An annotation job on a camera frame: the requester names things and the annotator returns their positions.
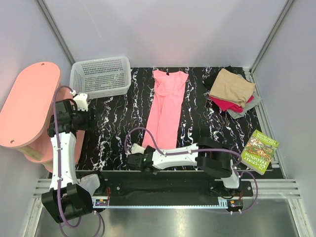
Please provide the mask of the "pink t-shirt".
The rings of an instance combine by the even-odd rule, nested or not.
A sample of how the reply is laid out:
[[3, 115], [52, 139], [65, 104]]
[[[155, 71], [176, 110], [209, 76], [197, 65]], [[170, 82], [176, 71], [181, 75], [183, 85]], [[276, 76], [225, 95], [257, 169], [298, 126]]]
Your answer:
[[153, 135], [158, 148], [175, 149], [182, 103], [189, 75], [178, 71], [153, 71], [154, 99], [146, 128]]

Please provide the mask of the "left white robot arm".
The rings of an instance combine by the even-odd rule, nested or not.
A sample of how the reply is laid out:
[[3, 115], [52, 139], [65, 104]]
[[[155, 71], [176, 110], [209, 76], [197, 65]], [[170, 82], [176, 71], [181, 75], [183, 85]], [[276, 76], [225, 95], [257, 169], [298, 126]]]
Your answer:
[[56, 113], [51, 116], [47, 134], [53, 148], [53, 172], [49, 191], [41, 201], [60, 224], [93, 210], [93, 195], [102, 195], [107, 188], [97, 174], [90, 174], [79, 182], [75, 169], [75, 148], [78, 131], [91, 130], [95, 113], [88, 109], [86, 99], [76, 96], [55, 103]]

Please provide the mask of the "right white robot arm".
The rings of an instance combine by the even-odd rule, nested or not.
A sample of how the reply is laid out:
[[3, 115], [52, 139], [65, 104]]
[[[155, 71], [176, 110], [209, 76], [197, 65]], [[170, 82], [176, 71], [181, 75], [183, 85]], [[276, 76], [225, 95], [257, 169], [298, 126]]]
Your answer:
[[224, 199], [232, 199], [242, 189], [233, 161], [234, 157], [239, 161], [240, 154], [208, 138], [174, 149], [147, 146], [139, 155], [137, 165], [143, 172], [154, 173], [178, 166], [197, 167], [212, 178], [222, 181], [222, 188], [212, 188], [210, 191]]

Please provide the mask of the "white plastic mesh basket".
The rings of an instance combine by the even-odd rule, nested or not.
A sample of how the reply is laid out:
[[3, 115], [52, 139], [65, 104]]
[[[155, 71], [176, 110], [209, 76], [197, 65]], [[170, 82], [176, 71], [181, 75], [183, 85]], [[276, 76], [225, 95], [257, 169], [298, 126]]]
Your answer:
[[125, 95], [131, 85], [131, 67], [125, 56], [79, 61], [72, 65], [70, 88], [90, 99]]

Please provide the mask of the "pink three-tier shelf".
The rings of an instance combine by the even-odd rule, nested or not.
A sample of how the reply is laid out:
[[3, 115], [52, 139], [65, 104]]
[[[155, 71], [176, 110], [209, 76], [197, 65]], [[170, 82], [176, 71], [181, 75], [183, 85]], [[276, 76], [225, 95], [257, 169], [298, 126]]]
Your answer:
[[53, 171], [53, 147], [47, 134], [52, 101], [61, 72], [52, 62], [26, 67], [16, 78], [0, 112], [0, 144]]

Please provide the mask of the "magenta folded t-shirt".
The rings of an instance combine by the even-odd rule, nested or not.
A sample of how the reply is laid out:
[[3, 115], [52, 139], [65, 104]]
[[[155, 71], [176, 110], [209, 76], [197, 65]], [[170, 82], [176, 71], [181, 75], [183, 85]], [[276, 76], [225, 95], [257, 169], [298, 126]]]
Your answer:
[[225, 100], [221, 100], [218, 98], [214, 97], [209, 97], [222, 111], [227, 111], [227, 110], [232, 110], [233, 112], [236, 113], [241, 113], [243, 112], [243, 107], [239, 106], [237, 104], [234, 104], [232, 102], [228, 102]]

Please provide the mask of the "black folded t-shirt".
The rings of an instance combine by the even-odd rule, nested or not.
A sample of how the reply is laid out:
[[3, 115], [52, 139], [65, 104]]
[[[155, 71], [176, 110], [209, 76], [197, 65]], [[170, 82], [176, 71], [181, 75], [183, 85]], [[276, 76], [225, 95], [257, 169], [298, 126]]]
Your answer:
[[225, 70], [227, 70], [230, 73], [235, 73], [233, 67], [231, 67], [231, 66], [215, 69], [215, 71], [211, 72], [210, 75], [203, 80], [203, 85], [204, 85], [205, 88], [207, 88], [208, 90], [211, 90], [211, 88], [212, 88], [212, 86], [213, 86], [213, 84], [214, 84], [219, 72], [222, 69], [225, 69]]

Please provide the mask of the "green treehouse book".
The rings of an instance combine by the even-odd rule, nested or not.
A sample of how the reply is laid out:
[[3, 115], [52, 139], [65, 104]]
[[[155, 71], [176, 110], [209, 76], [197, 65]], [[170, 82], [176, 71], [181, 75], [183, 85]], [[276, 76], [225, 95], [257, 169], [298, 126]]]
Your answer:
[[278, 146], [278, 141], [255, 130], [241, 153], [241, 163], [264, 175]]

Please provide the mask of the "tan folded t-shirt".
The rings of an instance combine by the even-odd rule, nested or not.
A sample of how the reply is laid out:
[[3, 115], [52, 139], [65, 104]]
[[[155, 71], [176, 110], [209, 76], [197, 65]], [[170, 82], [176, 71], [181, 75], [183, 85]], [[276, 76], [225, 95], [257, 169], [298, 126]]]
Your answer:
[[211, 97], [234, 103], [242, 108], [255, 92], [255, 84], [226, 69], [218, 73], [209, 95]]

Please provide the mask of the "grey folded t-shirt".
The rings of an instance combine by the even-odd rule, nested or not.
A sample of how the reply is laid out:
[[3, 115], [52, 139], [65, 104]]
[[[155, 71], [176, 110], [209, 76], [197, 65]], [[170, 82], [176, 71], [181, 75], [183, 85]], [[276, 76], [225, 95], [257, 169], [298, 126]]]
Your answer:
[[254, 98], [250, 101], [247, 102], [245, 107], [243, 108], [243, 111], [241, 113], [234, 112], [232, 110], [227, 110], [228, 114], [233, 118], [233, 119], [239, 119], [243, 117], [249, 110], [253, 109], [255, 106], [259, 105], [261, 102], [261, 97], [257, 94], [253, 94]]

